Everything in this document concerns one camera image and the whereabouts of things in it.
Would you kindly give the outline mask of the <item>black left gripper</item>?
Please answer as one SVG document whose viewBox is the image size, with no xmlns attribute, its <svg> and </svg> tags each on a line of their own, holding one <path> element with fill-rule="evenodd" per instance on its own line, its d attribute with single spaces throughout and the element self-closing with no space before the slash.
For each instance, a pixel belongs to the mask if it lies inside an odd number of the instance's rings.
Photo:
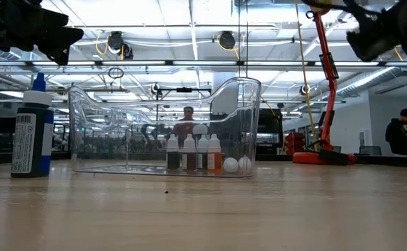
<svg viewBox="0 0 407 251">
<path fill-rule="evenodd" d="M 81 40 L 82 29 L 64 27 L 68 16 L 42 8 L 42 0 L 0 0 L 0 50 L 23 45 L 42 30 L 36 46 L 60 66 L 68 65 L 70 46 Z"/>
</svg>

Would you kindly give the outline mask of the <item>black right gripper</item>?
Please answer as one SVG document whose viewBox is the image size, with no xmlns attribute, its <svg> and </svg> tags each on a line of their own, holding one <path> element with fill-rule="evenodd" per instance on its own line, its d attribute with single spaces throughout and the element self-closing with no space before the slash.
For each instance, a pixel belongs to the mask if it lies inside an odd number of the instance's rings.
<svg viewBox="0 0 407 251">
<path fill-rule="evenodd" d="M 352 14 L 359 26 L 348 31 L 346 39 L 361 61 L 373 61 L 401 44 L 401 32 L 396 14 L 392 9 L 382 9 L 379 13 L 367 13 L 361 8 L 354 10 Z"/>
</svg>

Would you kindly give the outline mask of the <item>large blue-capped food coloring bottle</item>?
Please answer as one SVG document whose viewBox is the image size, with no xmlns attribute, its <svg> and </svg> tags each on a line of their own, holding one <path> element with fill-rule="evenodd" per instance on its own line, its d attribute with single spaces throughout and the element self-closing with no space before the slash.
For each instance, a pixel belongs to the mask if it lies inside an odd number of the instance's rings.
<svg viewBox="0 0 407 251">
<path fill-rule="evenodd" d="M 10 175 L 14 178 L 45 177 L 50 173 L 54 110 L 52 96 L 46 92 L 43 73 L 38 73 L 32 88 L 23 94 L 17 110 Z"/>
</svg>

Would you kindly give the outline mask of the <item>clear plastic bin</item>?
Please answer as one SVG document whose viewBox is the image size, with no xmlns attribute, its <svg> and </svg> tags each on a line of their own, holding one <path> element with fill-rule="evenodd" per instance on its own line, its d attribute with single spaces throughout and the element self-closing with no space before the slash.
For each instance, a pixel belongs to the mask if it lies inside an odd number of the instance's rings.
<svg viewBox="0 0 407 251">
<path fill-rule="evenodd" d="M 261 83 L 249 77 L 230 77 L 210 85 L 209 106 L 194 108 L 192 136 L 197 143 L 202 135 L 209 141 L 216 134 L 222 148 L 219 172 L 184 168 L 182 149 L 180 167 L 167 168 L 167 140 L 174 126 L 184 117 L 177 113 L 155 115 L 155 94 L 149 100 L 136 100 L 131 93 L 106 92 L 91 96 L 84 89 L 68 92 L 72 168 L 76 172 L 106 174 L 143 174 L 167 176 L 204 176 L 244 178 L 254 174 L 256 132 L 261 104 Z M 234 174 L 223 170 L 225 158 L 237 161 L 246 155 L 252 173 Z"/>
</svg>

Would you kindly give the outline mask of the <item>small dark brown dye bottle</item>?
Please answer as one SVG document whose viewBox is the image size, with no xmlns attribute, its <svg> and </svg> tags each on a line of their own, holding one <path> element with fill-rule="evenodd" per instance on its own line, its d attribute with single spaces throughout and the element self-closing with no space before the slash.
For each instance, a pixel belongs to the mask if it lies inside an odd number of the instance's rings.
<svg viewBox="0 0 407 251">
<path fill-rule="evenodd" d="M 167 168 L 178 169 L 180 167 L 180 153 L 178 140 L 174 133 L 167 140 Z"/>
</svg>

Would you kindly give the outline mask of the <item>small blue dye bottle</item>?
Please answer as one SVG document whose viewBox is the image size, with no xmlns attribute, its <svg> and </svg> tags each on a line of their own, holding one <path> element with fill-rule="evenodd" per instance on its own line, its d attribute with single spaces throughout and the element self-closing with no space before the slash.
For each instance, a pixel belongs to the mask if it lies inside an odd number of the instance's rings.
<svg viewBox="0 0 407 251">
<path fill-rule="evenodd" d="M 208 139 L 202 135 L 197 143 L 197 168 L 207 170 L 208 168 Z"/>
</svg>

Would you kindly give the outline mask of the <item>small red-brown dye bottle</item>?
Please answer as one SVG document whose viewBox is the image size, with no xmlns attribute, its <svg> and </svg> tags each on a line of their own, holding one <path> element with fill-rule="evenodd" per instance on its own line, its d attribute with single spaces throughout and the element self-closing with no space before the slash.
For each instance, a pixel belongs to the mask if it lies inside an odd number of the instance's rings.
<svg viewBox="0 0 407 251">
<path fill-rule="evenodd" d="M 182 154 L 184 168 L 188 171 L 195 170 L 197 168 L 197 148 L 192 134 L 188 134 L 185 138 Z"/>
</svg>

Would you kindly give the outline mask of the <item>small orange dye bottle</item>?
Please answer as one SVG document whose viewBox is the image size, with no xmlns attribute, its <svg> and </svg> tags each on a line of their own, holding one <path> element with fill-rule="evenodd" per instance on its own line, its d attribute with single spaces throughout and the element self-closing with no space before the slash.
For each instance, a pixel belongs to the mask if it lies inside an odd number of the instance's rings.
<svg viewBox="0 0 407 251">
<path fill-rule="evenodd" d="M 222 168 L 222 148 L 216 134 L 212 134 L 208 141 L 208 170 L 219 172 Z"/>
</svg>

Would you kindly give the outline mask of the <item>long ceiling light strip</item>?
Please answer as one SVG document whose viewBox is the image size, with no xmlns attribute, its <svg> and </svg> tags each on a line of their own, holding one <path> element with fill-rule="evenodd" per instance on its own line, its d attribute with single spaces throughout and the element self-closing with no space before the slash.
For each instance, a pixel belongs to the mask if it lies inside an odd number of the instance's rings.
<svg viewBox="0 0 407 251">
<path fill-rule="evenodd" d="M 79 61 L 76 66 L 301 66 L 301 61 Z M 407 67 L 407 61 L 337 61 L 336 66 L 354 67 Z"/>
</svg>

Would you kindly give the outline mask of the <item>person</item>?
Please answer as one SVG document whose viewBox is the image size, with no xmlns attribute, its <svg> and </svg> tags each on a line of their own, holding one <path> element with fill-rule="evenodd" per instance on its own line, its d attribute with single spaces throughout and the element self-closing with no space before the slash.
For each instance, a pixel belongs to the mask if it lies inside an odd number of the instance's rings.
<svg viewBox="0 0 407 251">
<path fill-rule="evenodd" d="M 173 133 L 178 140 L 178 147 L 183 148 L 184 141 L 187 138 L 188 134 L 193 133 L 193 128 L 196 123 L 194 122 L 193 114 L 194 108 L 187 106 L 183 108 L 184 117 L 179 120 L 173 128 Z"/>
<path fill-rule="evenodd" d="M 407 155 L 407 108 L 400 111 L 400 117 L 392 119 L 385 131 L 385 140 L 395 155 Z"/>
</svg>

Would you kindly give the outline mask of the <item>red stacked objects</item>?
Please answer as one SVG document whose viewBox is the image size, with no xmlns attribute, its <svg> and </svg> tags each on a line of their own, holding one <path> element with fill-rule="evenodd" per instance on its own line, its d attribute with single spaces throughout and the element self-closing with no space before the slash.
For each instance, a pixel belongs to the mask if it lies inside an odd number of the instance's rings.
<svg viewBox="0 0 407 251">
<path fill-rule="evenodd" d="M 293 155 L 305 150 L 305 135 L 299 132 L 290 132 L 285 137 L 285 149 L 287 155 Z"/>
</svg>

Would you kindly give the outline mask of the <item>black machine cabinet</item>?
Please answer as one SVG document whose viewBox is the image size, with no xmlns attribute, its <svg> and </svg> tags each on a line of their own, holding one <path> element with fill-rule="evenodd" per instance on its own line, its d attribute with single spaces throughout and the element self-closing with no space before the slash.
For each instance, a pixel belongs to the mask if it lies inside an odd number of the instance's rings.
<svg viewBox="0 0 407 251">
<path fill-rule="evenodd" d="M 279 155 L 283 146 L 281 109 L 261 108 L 256 132 L 257 155 Z"/>
</svg>

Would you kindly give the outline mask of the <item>grey ceiling air duct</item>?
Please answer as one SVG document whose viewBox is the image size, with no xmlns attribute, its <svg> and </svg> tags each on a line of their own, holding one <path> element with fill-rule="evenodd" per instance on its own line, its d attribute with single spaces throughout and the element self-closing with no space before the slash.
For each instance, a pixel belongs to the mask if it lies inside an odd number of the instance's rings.
<svg viewBox="0 0 407 251">
<path fill-rule="evenodd" d="M 389 67 L 373 72 L 361 73 L 342 82 L 337 88 L 337 95 L 347 97 L 373 86 L 389 82 L 396 77 L 401 77 L 404 73 L 407 73 L 407 68 L 399 67 Z"/>
</svg>

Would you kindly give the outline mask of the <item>black background gantry frame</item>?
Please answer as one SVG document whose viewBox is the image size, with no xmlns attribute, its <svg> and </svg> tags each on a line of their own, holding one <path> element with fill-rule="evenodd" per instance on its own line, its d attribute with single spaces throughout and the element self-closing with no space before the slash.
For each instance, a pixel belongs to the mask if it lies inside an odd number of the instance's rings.
<svg viewBox="0 0 407 251">
<path fill-rule="evenodd" d="M 209 106 L 207 99 L 213 94 L 209 88 L 197 87 L 161 87 L 154 86 L 152 92 L 155 94 L 155 115 L 160 112 L 177 113 L 184 107 Z"/>
</svg>

